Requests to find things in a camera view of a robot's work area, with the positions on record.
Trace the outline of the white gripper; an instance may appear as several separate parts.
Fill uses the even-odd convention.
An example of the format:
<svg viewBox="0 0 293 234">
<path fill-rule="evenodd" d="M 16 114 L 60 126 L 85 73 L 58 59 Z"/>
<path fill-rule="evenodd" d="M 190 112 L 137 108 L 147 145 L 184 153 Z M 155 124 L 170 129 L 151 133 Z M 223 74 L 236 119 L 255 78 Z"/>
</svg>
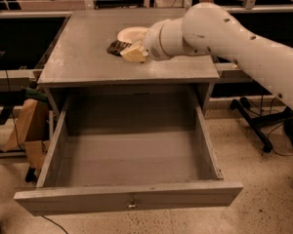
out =
<svg viewBox="0 0 293 234">
<path fill-rule="evenodd" d="M 142 41 L 120 52 L 129 62 L 146 62 L 147 55 L 154 60 L 181 56 L 186 52 L 181 19 L 166 19 L 152 25 Z"/>
</svg>

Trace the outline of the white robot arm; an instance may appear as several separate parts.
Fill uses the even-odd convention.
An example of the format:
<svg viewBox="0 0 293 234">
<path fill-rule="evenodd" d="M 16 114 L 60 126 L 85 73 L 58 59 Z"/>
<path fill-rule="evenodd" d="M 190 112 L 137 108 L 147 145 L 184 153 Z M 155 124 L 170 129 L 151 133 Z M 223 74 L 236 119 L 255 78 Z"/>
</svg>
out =
<svg viewBox="0 0 293 234">
<path fill-rule="evenodd" d="M 120 55 L 134 62 L 213 55 L 236 64 L 293 110 L 293 48 L 259 36 L 222 7 L 197 4 L 152 25 Z"/>
</svg>

